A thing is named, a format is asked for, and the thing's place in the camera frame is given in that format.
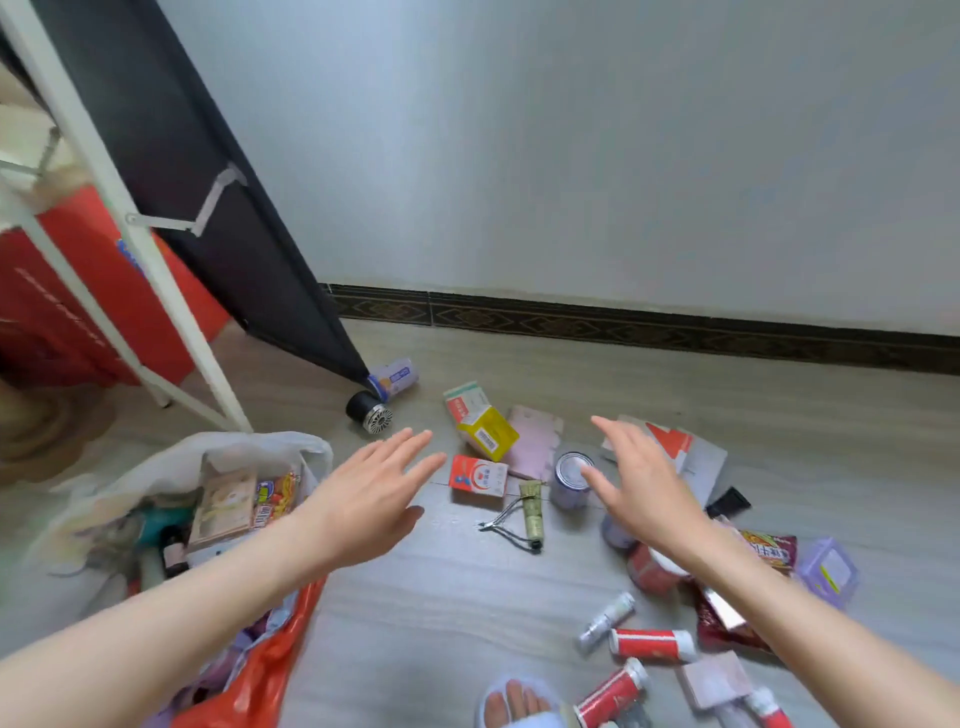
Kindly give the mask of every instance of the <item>hand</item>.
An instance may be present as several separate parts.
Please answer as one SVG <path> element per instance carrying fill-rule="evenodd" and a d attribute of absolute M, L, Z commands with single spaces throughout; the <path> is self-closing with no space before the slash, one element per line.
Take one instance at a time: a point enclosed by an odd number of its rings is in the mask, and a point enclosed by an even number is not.
<path fill-rule="evenodd" d="M 584 467 L 590 487 L 610 514 L 644 544 L 675 561 L 695 543 L 709 518 L 673 464 L 653 438 L 635 425 L 592 417 L 616 452 L 620 470 L 617 489 L 596 468 Z"/>
<path fill-rule="evenodd" d="M 423 509 L 410 501 L 446 455 L 436 452 L 404 470 L 432 437 L 407 427 L 360 448 L 285 519 L 304 557 L 301 581 L 382 556 L 413 530 Z"/>

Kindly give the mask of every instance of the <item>can lid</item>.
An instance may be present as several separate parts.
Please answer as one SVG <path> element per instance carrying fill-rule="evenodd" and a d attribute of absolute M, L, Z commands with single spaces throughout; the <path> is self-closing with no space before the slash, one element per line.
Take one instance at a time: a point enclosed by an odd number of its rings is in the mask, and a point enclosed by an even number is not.
<path fill-rule="evenodd" d="M 677 656 L 685 663 L 697 661 L 697 646 L 693 643 L 693 636 L 685 629 L 675 629 L 673 638 L 677 641 Z"/>
<path fill-rule="evenodd" d="M 623 664 L 623 668 L 638 688 L 642 688 L 650 680 L 647 671 L 643 668 L 643 663 L 636 657 L 627 658 L 627 662 Z"/>
<path fill-rule="evenodd" d="M 557 459 L 555 472 L 559 480 L 567 488 L 583 491 L 589 488 L 587 481 L 580 473 L 580 469 L 585 466 L 593 466 L 593 461 L 582 452 L 565 452 Z"/>

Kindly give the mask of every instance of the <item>foot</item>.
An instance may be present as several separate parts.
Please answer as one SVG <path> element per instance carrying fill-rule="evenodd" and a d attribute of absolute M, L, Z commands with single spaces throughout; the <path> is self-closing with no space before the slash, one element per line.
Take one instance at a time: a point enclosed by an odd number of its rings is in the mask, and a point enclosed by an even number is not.
<path fill-rule="evenodd" d="M 534 713 L 548 713 L 551 710 L 549 700 L 525 688 L 518 680 L 510 680 L 505 693 L 492 692 L 484 703 L 485 728 L 503 728 Z"/>

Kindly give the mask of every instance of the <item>red and white tube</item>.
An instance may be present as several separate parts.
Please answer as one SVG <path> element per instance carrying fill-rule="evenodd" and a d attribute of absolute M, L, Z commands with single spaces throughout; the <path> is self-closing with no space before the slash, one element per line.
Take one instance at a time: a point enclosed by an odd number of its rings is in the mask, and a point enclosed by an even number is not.
<path fill-rule="evenodd" d="M 614 629 L 610 633 L 610 652 L 641 660 L 692 663 L 697 659 L 693 638 L 683 629 Z"/>
<path fill-rule="evenodd" d="M 581 728 L 600 728 L 640 697 L 647 680 L 640 660 L 627 660 L 622 669 L 573 707 Z"/>
<path fill-rule="evenodd" d="M 757 688 L 744 698 L 744 702 L 763 723 L 763 728 L 793 728 L 793 723 L 777 705 L 774 692 L 769 688 Z"/>

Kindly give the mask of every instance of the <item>snack package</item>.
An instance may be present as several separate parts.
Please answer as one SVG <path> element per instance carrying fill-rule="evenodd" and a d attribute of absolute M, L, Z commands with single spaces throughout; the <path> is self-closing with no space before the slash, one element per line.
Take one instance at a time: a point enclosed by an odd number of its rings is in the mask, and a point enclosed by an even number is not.
<path fill-rule="evenodd" d="M 475 381 L 444 392 L 444 402 L 461 439 L 495 463 L 520 437 Z"/>
<path fill-rule="evenodd" d="M 300 476 L 290 471 L 272 480 L 261 480 L 256 486 L 253 528 L 263 528 L 293 510 L 300 489 Z"/>
<path fill-rule="evenodd" d="M 740 529 L 740 535 L 753 547 L 761 559 L 784 576 L 789 576 L 797 565 L 797 537 L 774 536 L 769 533 Z M 703 649 L 726 649 L 732 646 L 749 647 L 774 654 L 770 646 L 750 627 L 742 624 L 735 629 L 727 629 L 724 620 L 710 606 L 709 599 L 702 589 L 696 589 L 697 639 Z"/>

